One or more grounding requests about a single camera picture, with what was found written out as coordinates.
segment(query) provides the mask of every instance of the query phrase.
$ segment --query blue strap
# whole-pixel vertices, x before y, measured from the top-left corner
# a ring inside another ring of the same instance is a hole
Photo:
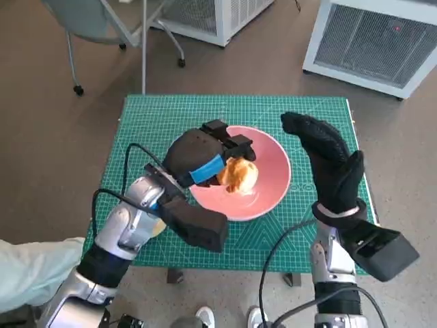
[[[225,168],[225,164],[220,155],[216,155],[211,161],[204,166],[199,167],[195,171],[190,172],[191,178],[195,184],[202,183],[216,174],[220,173]]]

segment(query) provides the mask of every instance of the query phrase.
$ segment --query bread roll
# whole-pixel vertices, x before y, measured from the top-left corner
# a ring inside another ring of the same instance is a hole
[[[227,186],[226,190],[229,193],[250,193],[257,179],[258,168],[244,158],[229,158],[225,169],[217,174],[218,183]]]

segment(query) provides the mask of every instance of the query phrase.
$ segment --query green cutting mat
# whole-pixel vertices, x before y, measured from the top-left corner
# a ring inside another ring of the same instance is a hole
[[[284,229],[311,219],[311,205],[316,199],[307,155],[297,137],[286,135],[280,114],[295,111],[326,120],[337,127],[351,150],[356,137],[344,98],[283,96],[129,96],[124,104],[113,149],[107,163],[102,187],[119,191],[122,186],[124,152],[131,142],[148,147],[163,159],[171,142],[185,130],[221,119],[229,125],[253,126],[272,135],[283,145],[292,164],[292,184],[283,201],[271,212],[245,223],[229,223],[229,237],[221,254],[186,245],[166,229],[150,240],[135,260],[139,266],[260,271],[268,252]],[[147,155],[132,150],[128,185],[143,173]],[[369,204],[367,183],[360,186],[360,196]],[[98,202],[99,229],[117,204],[111,196],[101,195]],[[374,218],[369,206],[369,218]],[[271,262],[271,271],[310,272],[309,246],[315,228],[294,232],[284,241]],[[91,231],[85,249],[91,245]]]

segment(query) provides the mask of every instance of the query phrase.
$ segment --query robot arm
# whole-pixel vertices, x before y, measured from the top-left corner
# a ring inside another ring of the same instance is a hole
[[[307,152],[318,194],[312,208],[317,235],[310,250],[315,298],[351,288],[318,305],[315,327],[366,328],[360,295],[353,290],[355,264],[385,282],[419,254],[400,232],[366,220],[366,204],[358,198],[364,174],[361,151],[350,154],[339,131],[324,121],[291,112],[281,120],[283,130],[299,137]]]
[[[252,141],[242,135],[230,137],[226,127],[215,120],[189,130],[170,147],[165,170],[145,166],[145,175],[131,184],[126,197],[148,210],[120,202],[111,211],[81,263],[44,309],[38,327],[106,327],[110,318],[106,306],[131,262],[152,237],[159,217],[189,245],[223,250],[226,216],[190,205],[181,185],[214,184],[229,156],[255,159]]]

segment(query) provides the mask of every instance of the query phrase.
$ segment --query table leg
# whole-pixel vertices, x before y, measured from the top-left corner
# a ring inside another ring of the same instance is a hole
[[[145,94],[146,59],[147,59],[147,0],[143,0],[143,31],[141,33],[142,47],[142,71],[141,71],[141,93]]]
[[[282,278],[284,282],[290,287],[302,286],[302,275],[300,273],[284,273]]]
[[[167,269],[167,283],[168,284],[180,284],[184,281],[184,273],[178,268]]]

